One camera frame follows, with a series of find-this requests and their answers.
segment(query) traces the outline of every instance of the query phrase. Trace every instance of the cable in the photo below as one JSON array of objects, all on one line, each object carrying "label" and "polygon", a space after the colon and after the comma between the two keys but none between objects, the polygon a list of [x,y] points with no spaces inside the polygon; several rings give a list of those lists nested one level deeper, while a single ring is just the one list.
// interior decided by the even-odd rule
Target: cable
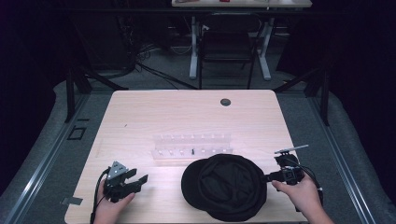
[{"label": "cable", "polygon": [[174,86],[175,88],[177,88],[177,87],[176,87],[174,84],[172,84],[171,82],[169,82],[168,80],[173,81],[173,82],[176,82],[176,83],[181,84],[181,85],[183,85],[183,86],[186,86],[186,87],[188,87],[188,88],[190,88],[190,89],[198,90],[198,88],[196,88],[196,87],[194,87],[194,86],[192,86],[192,85],[190,85],[190,84],[188,84],[188,83],[186,83],[186,82],[180,81],[180,80],[178,80],[178,79],[175,78],[175,77],[172,77],[172,76],[170,76],[170,75],[167,75],[167,74],[165,74],[164,72],[157,71],[157,70],[155,70],[155,69],[153,69],[153,68],[150,68],[150,67],[147,67],[147,66],[145,66],[144,64],[139,63],[139,62],[136,62],[136,64],[139,65],[142,69],[144,69],[144,70],[150,72],[152,75],[163,78],[164,80],[166,80],[168,83],[170,83],[170,84],[171,84],[172,86]]},{"label": "cable", "polygon": [[315,186],[317,187],[318,196],[319,196],[319,199],[320,199],[320,203],[323,205],[323,188],[320,186],[319,182],[317,181],[317,178],[315,177],[314,172],[313,172],[311,169],[309,169],[308,167],[302,166],[302,165],[300,165],[299,163],[297,163],[297,162],[295,162],[295,161],[289,160],[289,159],[287,159],[287,158],[285,158],[285,160],[294,163],[297,167],[300,167],[302,170],[304,170],[304,172],[305,172],[306,174],[308,174],[309,177],[311,177],[311,179],[312,179],[312,180],[314,181],[314,183],[315,183]]},{"label": "cable", "polygon": [[95,195],[93,196],[93,209],[92,209],[92,213],[91,213],[91,220],[90,223],[92,224],[95,221],[95,215],[96,215],[96,208],[98,207],[99,203],[106,197],[103,196],[103,198],[99,201],[99,203],[97,202],[97,195],[98,195],[98,190],[99,190],[99,185],[100,182],[103,178],[104,175],[108,175],[108,172],[110,171],[110,167],[108,167],[106,170],[104,170],[102,172],[102,174],[99,176],[98,182],[96,183],[96,188],[95,188]]}]

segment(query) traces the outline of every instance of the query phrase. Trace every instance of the black beanie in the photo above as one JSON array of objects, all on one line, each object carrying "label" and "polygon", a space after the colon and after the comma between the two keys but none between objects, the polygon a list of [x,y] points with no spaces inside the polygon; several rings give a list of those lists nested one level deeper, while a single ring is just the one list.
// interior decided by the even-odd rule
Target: black beanie
[{"label": "black beanie", "polygon": [[265,204],[263,176],[254,162],[242,156],[218,154],[190,164],[181,178],[181,190],[191,206],[215,219],[246,221]]}]

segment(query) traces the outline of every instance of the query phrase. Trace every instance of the black backdrop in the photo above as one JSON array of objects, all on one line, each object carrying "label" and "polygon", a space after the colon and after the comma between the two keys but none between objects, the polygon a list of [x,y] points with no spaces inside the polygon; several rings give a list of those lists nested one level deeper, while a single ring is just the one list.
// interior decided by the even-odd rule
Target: black backdrop
[{"label": "black backdrop", "polygon": [[[352,6],[356,2],[364,4],[346,20],[298,21],[277,69],[300,76],[323,63],[333,37],[346,38],[329,70],[330,90],[343,103],[383,189],[395,203],[395,7],[391,1],[352,1]],[[343,30],[347,20],[354,22]]]}]

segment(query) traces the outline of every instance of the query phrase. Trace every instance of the wooden table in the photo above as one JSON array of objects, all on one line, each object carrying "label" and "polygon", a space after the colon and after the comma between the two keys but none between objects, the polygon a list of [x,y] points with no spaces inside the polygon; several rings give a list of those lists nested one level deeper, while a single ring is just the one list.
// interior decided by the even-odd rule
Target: wooden table
[{"label": "wooden table", "polygon": [[[172,7],[221,7],[233,10],[236,7],[255,7],[262,8],[262,10],[269,10],[270,8],[295,8],[301,9],[311,7],[311,0],[230,0],[230,2],[220,2],[220,0],[198,0],[192,2],[178,3],[172,0]],[[262,48],[258,50],[260,67],[262,68],[262,76],[264,80],[271,80],[270,69],[265,60],[265,53],[268,49],[268,43],[271,38],[274,19],[270,19],[265,23],[262,31],[263,42]],[[198,54],[196,48],[197,25],[195,17],[191,20],[191,65],[190,65],[190,78],[196,78]]]},{"label": "wooden table", "polygon": [[[220,103],[229,99],[228,106]],[[116,91],[114,92],[74,197],[67,223],[88,223],[97,178],[113,161],[148,182],[120,216],[120,223],[216,223],[191,207],[180,189],[181,176],[194,159],[154,160],[154,135],[230,133],[233,154],[254,161],[265,174],[279,170],[274,152],[293,147],[272,91]],[[268,183],[267,202],[249,222],[306,221],[282,192]]]}]

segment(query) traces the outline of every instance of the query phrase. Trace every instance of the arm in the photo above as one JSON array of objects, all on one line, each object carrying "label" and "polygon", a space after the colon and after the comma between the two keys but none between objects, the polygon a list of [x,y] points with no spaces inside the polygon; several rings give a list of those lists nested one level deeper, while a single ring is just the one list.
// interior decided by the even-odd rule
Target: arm
[{"label": "arm", "polygon": [[276,180],[272,181],[273,186],[286,193],[291,202],[303,213],[309,223],[332,224],[332,220],[324,211],[318,196],[318,190],[314,181],[305,174],[303,180],[297,185],[291,186]]},{"label": "arm", "polygon": [[112,203],[107,200],[103,194],[105,180],[102,180],[97,194],[97,202],[99,203],[96,208],[95,224],[112,224],[116,223],[120,212],[131,202],[134,198],[134,193],[129,194],[124,199],[117,203]]}]

